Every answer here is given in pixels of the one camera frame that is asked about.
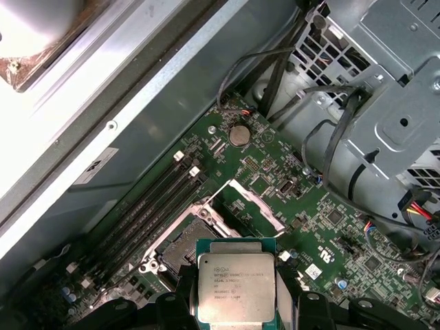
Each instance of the sticker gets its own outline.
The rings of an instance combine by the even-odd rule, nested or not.
[[[314,263],[312,263],[306,270],[305,273],[311,277],[312,280],[316,280],[319,275],[321,275],[322,270],[316,267]]]
[[[119,151],[117,148],[107,148],[95,159],[89,168],[74,182],[76,184],[88,184],[90,180],[104,167],[105,164]]]

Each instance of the motherboard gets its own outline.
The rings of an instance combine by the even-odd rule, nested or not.
[[[118,297],[139,307],[174,290],[197,239],[276,237],[302,288],[348,306],[370,297],[414,319],[419,271],[383,261],[364,238],[366,219],[332,199],[300,154],[239,96],[213,106],[93,229],[85,252],[25,308],[46,329],[74,323]],[[399,250],[379,232],[378,250]]]

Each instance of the red wire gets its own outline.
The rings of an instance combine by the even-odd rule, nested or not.
[[[421,208],[419,205],[417,205],[417,203],[414,202],[414,203],[411,204],[411,206],[413,208],[415,208],[415,210],[417,212],[419,212],[421,215],[423,215],[425,218],[427,218],[427,220],[431,220],[432,219],[431,215],[428,212],[426,212],[423,208]]]

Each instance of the yellow wire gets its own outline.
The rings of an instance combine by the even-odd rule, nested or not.
[[[413,213],[415,215],[421,215],[420,213],[418,213],[416,210],[413,210],[412,208],[408,208],[406,211],[409,213]]]

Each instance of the ram slot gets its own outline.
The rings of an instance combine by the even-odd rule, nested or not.
[[[137,237],[146,227],[149,226],[152,219],[160,214],[163,208],[166,208],[173,198],[175,198],[176,192],[179,193],[188,185],[190,179],[191,177],[189,174],[184,173],[177,181],[173,182],[173,185],[167,191],[164,191],[159,196],[159,199],[154,205],[142,212],[142,214],[136,219],[135,223],[131,226],[131,229],[129,232],[127,232],[126,236],[124,236],[120,242],[118,242],[119,244],[115,244],[109,250],[105,258],[101,259],[100,264],[97,264],[97,268],[99,269],[100,273],[105,271],[108,265],[114,262],[115,259],[121,254],[121,251],[131,244],[135,237]]]
[[[118,222],[119,225],[114,227],[104,242],[93,251],[93,258],[89,258],[87,266],[91,267],[99,259],[103,259],[110,252],[111,248],[117,245],[118,241],[123,239],[127,232],[133,228],[138,215],[147,208],[150,208],[161,197],[161,192],[168,190],[175,183],[176,179],[186,175],[187,170],[184,166],[177,166],[171,172],[167,171],[167,173],[161,175],[160,181],[155,181],[153,186],[149,186],[142,195],[140,202],[130,207],[129,211],[125,213],[126,216]]]
[[[107,265],[107,270],[104,272],[105,275],[102,277],[102,282],[106,283],[114,274],[116,274],[120,268],[122,268],[129,259],[144,245],[146,245],[154,236],[158,234],[160,228],[163,227],[164,223],[169,219],[169,217],[175,213],[182,205],[184,205],[193,195],[197,189],[200,187],[198,181],[193,181],[187,184],[185,189],[180,193],[174,194],[167,202],[164,204],[164,208],[156,212],[155,217],[146,223],[146,225],[137,232],[137,235],[133,237],[133,240],[129,246],[123,247],[120,251],[120,255],[116,262],[110,262]]]

